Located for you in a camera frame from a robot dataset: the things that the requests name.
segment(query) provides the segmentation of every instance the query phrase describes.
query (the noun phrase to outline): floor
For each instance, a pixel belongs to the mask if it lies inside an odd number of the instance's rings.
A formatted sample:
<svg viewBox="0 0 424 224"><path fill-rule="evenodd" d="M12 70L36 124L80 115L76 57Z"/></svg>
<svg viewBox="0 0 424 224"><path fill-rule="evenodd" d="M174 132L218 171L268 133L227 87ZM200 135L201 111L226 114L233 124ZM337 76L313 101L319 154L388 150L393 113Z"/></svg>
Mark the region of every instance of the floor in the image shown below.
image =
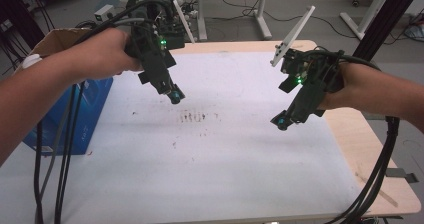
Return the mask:
<svg viewBox="0 0 424 224"><path fill-rule="evenodd" d="M246 8L232 6L230 4L252 6L256 0L205 0L205 16L208 41L210 42L235 42L262 40L261 33L256 22L250 17L231 19L242 15ZM362 20L371 1L360 0L359 7L353 7L351 0L267 0L265 11L266 23L273 35L273 40L282 40L296 24L298 19L289 20L303 15L309 5L316 7L311 18L297 39L313 40L319 46L330 51L343 49L346 54L354 52L359 40L354 37L347 25L339 17L340 12L347 12L353 20L359 23ZM120 0L45 0L45 6L56 28L73 27L81 21L94 20L93 13L105 4L112 4L117 10L122 10L124 3ZM43 29L47 27L41 12L35 11L34 17ZM392 31L394 37L402 33L409 20L405 15ZM195 20L192 30L196 36ZM393 42L388 37L386 43ZM421 84L424 84L424 45L409 39L397 40L393 44L383 45L374 57L375 63L388 73L400 76ZM0 79L11 75L13 69L9 69L9 60L0 50L0 73L4 73ZM368 122L382 142L385 140L385 122L379 117L366 115ZM414 173L420 182L411 184L420 200L424 200L424 135L415 127L406 122L401 123L400 134L393 159L399 167L407 173ZM424 220L424 211L403 216L403 220L388 219L389 223L418 224ZM322 223L322 220L284 223Z"/></svg>

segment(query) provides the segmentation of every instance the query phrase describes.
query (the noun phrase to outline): white stand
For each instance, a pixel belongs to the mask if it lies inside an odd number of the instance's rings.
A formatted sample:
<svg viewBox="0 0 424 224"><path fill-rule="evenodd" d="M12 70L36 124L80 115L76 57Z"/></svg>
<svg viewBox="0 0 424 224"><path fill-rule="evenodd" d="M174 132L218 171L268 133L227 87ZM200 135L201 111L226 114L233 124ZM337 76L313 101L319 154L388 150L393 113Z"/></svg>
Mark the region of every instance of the white stand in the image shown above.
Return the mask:
<svg viewBox="0 0 424 224"><path fill-rule="evenodd" d="M340 13L340 17L346 22L350 29L352 29L359 40L362 40L369 24L374 19L374 16L378 13L385 1L386 0L374 0L368 11L365 13L361 23L359 23L359 26L352 20L352 18L349 17L346 12Z"/></svg>
<svg viewBox="0 0 424 224"><path fill-rule="evenodd" d="M287 36L284 38L281 44L275 47L274 59L271 60L271 65L273 67L275 67L278 64L278 62L280 62L281 59L283 59L284 55L291 47L294 40L296 40L300 31L302 31L303 27L305 26L306 22L309 20L309 17L311 17L312 12L314 12L314 10L315 10L315 6L307 7L306 13L297 22L296 26L294 26L293 29L291 29L291 31L289 32L289 34L287 34Z"/></svg>
<svg viewBox="0 0 424 224"><path fill-rule="evenodd" d="M269 28L265 22L265 19L263 17L264 7L265 7L265 1L266 0L260 0L259 1L259 8L258 10L255 10L255 20L258 22L259 27L261 29L262 35L265 40L270 40L272 38L271 32L269 31ZM198 25L198 31L199 31L199 40L200 41L206 41L208 39L206 34L206 25L205 25L205 18L203 13L203 0L198 0L199 3L199 13L197 16L197 25Z"/></svg>

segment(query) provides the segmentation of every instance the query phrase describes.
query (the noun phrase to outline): blue box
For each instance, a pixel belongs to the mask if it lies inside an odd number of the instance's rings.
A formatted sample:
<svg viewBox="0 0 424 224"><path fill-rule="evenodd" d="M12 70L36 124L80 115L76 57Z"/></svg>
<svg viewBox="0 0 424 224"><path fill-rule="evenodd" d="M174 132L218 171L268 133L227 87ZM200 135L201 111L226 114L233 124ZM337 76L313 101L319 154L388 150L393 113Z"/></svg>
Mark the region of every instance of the blue box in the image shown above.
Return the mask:
<svg viewBox="0 0 424 224"><path fill-rule="evenodd" d="M88 144L90 143L112 83L113 78L95 81L87 80L85 82L75 127L72 155L83 155L86 153ZM77 105L80 88L80 85L78 85L75 91L74 110ZM49 112L42 119L43 136L41 153L43 155L52 154L54 140L58 134L61 136L57 146L57 154L63 154L63 147L66 139L65 134L67 121L64 122L61 130L58 131L58 129L60 127L62 116L65 115L67 118L67 112L65 113L65 109L70 100L70 96L71 88L65 91L65 93L59 98L59 100L52 106ZM36 127L24 138L23 142L35 150L37 144Z"/></svg>
<svg viewBox="0 0 424 224"><path fill-rule="evenodd" d="M67 28L55 29L49 32L43 40L41 40L31 51L30 54L39 54L40 56L49 56L54 53L66 50L74 45L74 43L85 33L87 29ZM75 128L74 141L72 146L72 155L85 154L93 135L97 121L102 112L109 90L112 86L113 78L104 80L87 80L84 85L84 91L81 100L81 106L78 114L77 124ZM74 107L78 99L80 87L76 89ZM51 107L49 112L42 119L43 136L42 136L42 154L51 155L53 151L53 143L56 133L61 134L60 142L57 148L57 154L63 154L63 146L65 141L66 123L64 128L58 130L60 120L66 109L71 88L57 100ZM35 150L37 144L37 128L28 133L23 142Z"/></svg>

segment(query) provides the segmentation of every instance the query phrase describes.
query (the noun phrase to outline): black cable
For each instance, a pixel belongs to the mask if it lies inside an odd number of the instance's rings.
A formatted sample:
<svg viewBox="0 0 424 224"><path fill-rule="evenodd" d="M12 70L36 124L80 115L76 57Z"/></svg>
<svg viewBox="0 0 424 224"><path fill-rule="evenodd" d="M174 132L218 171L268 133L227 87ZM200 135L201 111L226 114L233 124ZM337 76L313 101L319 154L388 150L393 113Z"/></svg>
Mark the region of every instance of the black cable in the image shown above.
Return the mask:
<svg viewBox="0 0 424 224"><path fill-rule="evenodd" d="M76 129L76 124L77 124L77 120L78 120L79 108L81 106L82 94L84 92L84 86L85 86L85 81L83 81L82 83L79 84L80 88L79 88L79 93L78 93L77 106L75 108L75 114L74 114L74 118L72 120L72 127L71 127L71 133L69 135L69 142L68 142L66 150L63 151L63 157L64 158L62 160L66 160L66 162L65 162L64 174L63 174L63 178L62 178L62 185L61 185L61 188L60 188L61 193L60 193L60 197L59 197L60 198L59 199L59 206L58 206L58 210L56 212L57 215L55 216L55 221L57 220L58 223L60 223L61 216L62 216L63 199L64 199L64 196L65 196L66 183L67 183L67 180L68 180L69 165L70 165L71 156L72 156L72 146L73 146L73 143L74 143L75 129Z"/></svg>
<svg viewBox="0 0 424 224"><path fill-rule="evenodd" d="M423 13L423 11L424 11L424 8L418 13L418 15L417 16L415 16L415 18L413 18L413 19L411 19L411 20L409 20L409 24L408 24L408 26L406 26L403 30L402 30L402 32L398 35L398 37L394 37L393 36L393 34L392 33L389 33L389 35L394 39L392 42L389 42L389 43L383 43L384 45L392 45L392 44L394 44L394 43L396 43L397 41L401 41L401 40L407 40L407 39L411 39L411 40L414 40L414 41L419 41L419 42L424 42L424 37L410 37L410 36L408 36L407 34L406 34L406 30L408 29L408 28L410 28L413 24L414 24L414 22L415 21L417 21L417 19L419 18L419 17L421 17L421 14Z"/></svg>
<svg viewBox="0 0 424 224"><path fill-rule="evenodd" d="M62 214L62 202L63 202L63 197L61 196L63 191L63 178L64 178L64 172L65 172L65 166L66 166L66 153L67 150L69 149L69 135L70 135L70 128L71 128L71 123L72 123L72 113L73 113L73 103L74 103L74 97L75 97L75 92L76 92L76 85L72 85L72 89L71 89L71 96L70 96L70 108L69 108L69 112L68 112L68 121L66 124L66 132L65 132L65 143L63 145L63 158L62 158L62 165L60 168L60 174L59 174L59 183L58 183L58 187L57 187L57 194L56 194L56 206L55 206L55 217L54 217L54 223L55 224L60 224L60 218L61 218L61 214Z"/></svg>
<svg viewBox="0 0 424 224"><path fill-rule="evenodd" d="M243 10L242 11L242 15L241 16L236 16L236 17L230 17L230 18L217 18L217 17L215 17L215 18L212 18L212 19L217 19L217 20L234 20L234 19L237 19L237 18L241 18L241 17L245 17L245 16L249 16L250 15L250 13L254 10L254 8L255 8L255 6L256 6L256 4L258 3L258 1L259 0L257 0L256 2L255 2L255 4L254 4L254 6L246 6L246 5L237 5L237 4L233 4L233 3L229 3L229 2L227 2L226 0L222 0L225 4L227 4L227 5L230 5L230 6L235 6L235 7L248 7L249 9L245 9L245 10ZM269 14L268 12L266 12L266 11L264 11L264 13L265 14L267 14L269 17L271 17L273 20L275 20L275 21L280 21L280 22L286 22L286 21L292 21L292 20L294 20L294 19L297 19L297 18L301 18L302 16L296 16L296 17L292 17L292 18L289 18L289 19L278 19L278 18L276 18L276 17L274 17L274 16L272 16L271 14ZM323 21L323 22L325 22L325 23L327 23L328 25L330 25L330 27L333 29L333 31L334 32L336 32L338 35L340 35L340 36L343 36L343 37L346 37L346 38L355 38L356 39L356 37L355 36L348 36L348 35L345 35L345 34L343 34L343 33L341 33L341 32L339 32L334 26L333 26L333 24L331 24L329 21L327 21L327 20L325 20L325 19L323 19L323 18L320 18L320 17L316 17L316 16L311 16L311 18L315 18L315 19L318 19L318 20L321 20L321 21Z"/></svg>
<svg viewBox="0 0 424 224"><path fill-rule="evenodd" d="M38 7L41 9L41 14L43 15L44 21L46 22L47 30L51 31L51 29L55 29L55 26L52 22L52 19L50 18L49 14L47 13L47 10L44 8L44 5L40 2L40 0L34 0Z"/></svg>
<svg viewBox="0 0 424 224"><path fill-rule="evenodd" d="M144 1L137 3L134 6L126 9L125 11L117 14L115 17L109 19L108 21L103 22L102 24L97 26L95 29L92 29L91 31L89 31L88 33L83 35L81 38L79 38L74 43L74 45L77 45L77 44L89 39L90 37L104 31L108 27L114 26L114 22L119 21L122 17L133 12L137 8L139 8L143 5L146 5L146 4L150 4L150 3L162 5L165 8L165 12L167 14L168 20L173 19L173 11L170 8L170 4L163 2L163 1L158 1L158 0L144 0ZM70 159L71 159L71 154L72 154L73 138L75 136L76 123L77 123L79 108L80 108L80 104L81 104L82 94L83 94L83 90L84 90L84 85L85 85L85 82L82 82L80 84L78 100L77 100L77 103L76 103L77 106L75 108L74 113L73 113L73 105L74 105L74 96L75 96L77 85L73 85L72 90L71 90L71 100L70 100L70 108L69 108L69 112L68 112L68 121L67 121L66 135L65 135L63 159L62 159L62 165L61 165L61 169L60 169L59 183L58 183L58 189L57 189L57 195L56 195L55 217L54 217L54 223L55 224L60 224L60 222L61 222L63 199L64 199L64 196L65 196L66 182L67 182L67 178L68 178Z"/></svg>
<svg viewBox="0 0 424 224"><path fill-rule="evenodd" d="M113 18L101 23L100 25L98 25L95 29L89 31L88 33L84 34L81 38L79 38L74 45L77 45L85 40L87 40L88 38L106 30L109 27L113 27L114 22L120 20L122 17L128 15L129 13L133 12L134 10L140 8L143 5L146 4L150 4L150 3L154 3L154 4L159 4L161 6L164 7L165 12L166 12L166 17L168 18L168 20L173 20L174 15L173 15L173 10L170 7L170 3L168 2L164 2L164 1L159 1L159 0L143 0L138 2L137 4L135 4L134 6L122 11L121 13L117 14L116 16L114 16Z"/></svg>
<svg viewBox="0 0 424 224"><path fill-rule="evenodd" d="M41 164L41 148L43 139L42 121L37 124L37 145L35 150L35 168L34 168L34 196L37 204L37 224L43 224L43 205L40 197L40 164Z"/></svg>
<svg viewBox="0 0 424 224"><path fill-rule="evenodd" d="M389 129L387 132L387 139L364 188L345 212L333 220L326 222L326 224L335 223L343 218L345 218L345 220L342 223L353 223L354 220L359 219L370 208L377 197L383 183L390 157L393 153L400 121L399 118L396 117L386 117L386 120Z"/></svg>

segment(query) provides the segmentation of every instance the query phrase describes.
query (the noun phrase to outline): metal stand leg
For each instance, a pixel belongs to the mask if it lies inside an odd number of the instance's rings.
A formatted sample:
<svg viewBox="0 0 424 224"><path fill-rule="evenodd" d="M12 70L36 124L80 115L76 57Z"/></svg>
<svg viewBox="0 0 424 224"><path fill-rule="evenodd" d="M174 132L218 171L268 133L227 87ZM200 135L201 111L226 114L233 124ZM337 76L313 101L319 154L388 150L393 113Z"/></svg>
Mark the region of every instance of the metal stand leg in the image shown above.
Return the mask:
<svg viewBox="0 0 424 224"><path fill-rule="evenodd" d="M359 26L350 18L350 16L346 12L340 13L340 17L346 22L346 24L352 29L355 35L362 40L365 35L365 31L368 28L368 25L373 20L374 16L378 13L380 7L384 4L386 0L374 0L371 6L368 8L365 13L364 18L362 18Z"/></svg>
<svg viewBox="0 0 424 224"><path fill-rule="evenodd" d="M259 24L259 28L262 31L262 35L264 37L265 40L270 40L272 38L271 32L268 29L268 26L266 25L265 19L263 17L263 12L264 12L264 8L265 8L265 1L266 0L260 0L259 2L259 9L255 10L255 18L256 21Z"/></svg>
<svg viewBox="0 0 424 224"><path fill-rule="evenodd" d="M199 41L207 41L208 36L206 34L206 25L205 25L205 17L203 14L203 0L197 0L199 4L199 13L197 14L197 28L199 32ZM263 17L263 12L265 8L265 1L260 0L259 9L255 10L255 20L259 24L259 28L261 29L262 35L265 40L270 40L272 38L271 32L268 29L268 26L265 23L265 19Z"/></svg>
<svg viewBox="0 0 424 224"><path fill-rule="evenodd" d="M197 29L199 32L199 41L207 41L205 17L203 15L203 0L197 0L199 4L199 12L197 13Z"/></svg>

